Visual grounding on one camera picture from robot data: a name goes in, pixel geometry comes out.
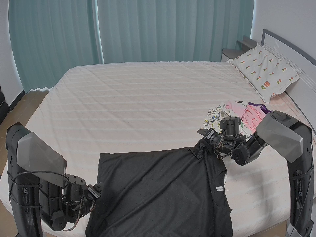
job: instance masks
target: curtain fold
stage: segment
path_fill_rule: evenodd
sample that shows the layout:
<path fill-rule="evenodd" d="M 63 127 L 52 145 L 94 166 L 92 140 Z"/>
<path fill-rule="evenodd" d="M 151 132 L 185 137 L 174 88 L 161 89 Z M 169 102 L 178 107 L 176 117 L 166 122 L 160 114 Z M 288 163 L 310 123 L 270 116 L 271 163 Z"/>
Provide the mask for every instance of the curtain fold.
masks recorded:
<path fill-rule="evenodd" d="M 100 62 L 92 0 L 10 0 L 9 31 L 26 92 L 51 88 L 68 69 Z"/>
<path fill-rule="evenodd" d="M 254 0 L 97 0 L 105 63 L 220 61 L 250 36 Z"/>

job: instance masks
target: white pillow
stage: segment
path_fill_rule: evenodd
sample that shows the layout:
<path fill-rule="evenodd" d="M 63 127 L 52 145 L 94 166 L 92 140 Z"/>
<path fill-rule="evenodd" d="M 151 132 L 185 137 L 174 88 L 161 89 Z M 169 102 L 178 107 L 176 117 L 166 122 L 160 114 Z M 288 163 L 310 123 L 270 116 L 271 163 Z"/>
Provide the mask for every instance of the white pillow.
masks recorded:
<path fill-rule="evenodd" d="M 243 74 L 266 103 L 300 78 L 286 60 L 275 57 L 259 44 L 247 53 L 228 61 Z"/>

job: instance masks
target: white headboard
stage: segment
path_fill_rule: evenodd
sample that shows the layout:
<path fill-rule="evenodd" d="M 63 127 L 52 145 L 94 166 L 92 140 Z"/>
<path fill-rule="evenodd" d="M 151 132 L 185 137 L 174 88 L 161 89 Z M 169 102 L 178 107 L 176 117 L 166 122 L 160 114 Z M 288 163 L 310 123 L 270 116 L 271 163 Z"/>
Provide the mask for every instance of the white headboard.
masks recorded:
<path fill-rule="evenodd" d="M 286 93 L 316 130 L 316 60 L 286 39 L 263 29 L 261 45 L 279 58 L 286 59 L 300 72 L 300 79 Z"/>

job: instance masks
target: wall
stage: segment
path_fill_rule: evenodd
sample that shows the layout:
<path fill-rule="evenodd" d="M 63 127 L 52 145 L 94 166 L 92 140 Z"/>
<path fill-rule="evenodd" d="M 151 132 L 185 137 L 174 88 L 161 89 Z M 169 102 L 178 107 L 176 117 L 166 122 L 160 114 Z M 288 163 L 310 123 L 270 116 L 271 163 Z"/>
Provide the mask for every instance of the wall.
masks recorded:
<path fill-rule="evenodd" d="M 251 38 L 264 28 L 316 58 L 316 0 L 255 0 Z"/>
<path fill-rule="evenodd" d="M 0 85 L 6 102 L 10 105 L 23 87 L 11 49 L 8 9 L 9 0 L 0 0 Z"/>

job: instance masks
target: striped bed sheet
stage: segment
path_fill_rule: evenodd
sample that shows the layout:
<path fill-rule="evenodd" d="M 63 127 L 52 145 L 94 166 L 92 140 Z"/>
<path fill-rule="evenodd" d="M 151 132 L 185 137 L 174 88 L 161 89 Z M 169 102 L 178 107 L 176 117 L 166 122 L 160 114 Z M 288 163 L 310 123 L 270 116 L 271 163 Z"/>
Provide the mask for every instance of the striped bed sheet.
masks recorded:
<path fill-rule="evenodd" d="M 263 103 L 243 76 L 227 62 L 142 62 L 70 69 L 30 118 L 35 132 L 67 160 L 67 173 L 95 184 L 100 153 L 140 152 L 194 146 L 210 106 L 228 99 Z M 307 122 L 285 94 L 270 109 Z M 271 147 L 246 166 L 228 157 L 226 196 L 235 237 L 262 231 L 290 215 L 286 160 Z M 12 213 L 8 177 L 0 180 L 0 199 Z M 85 236 L 89 215 L 70 232 Z"/>

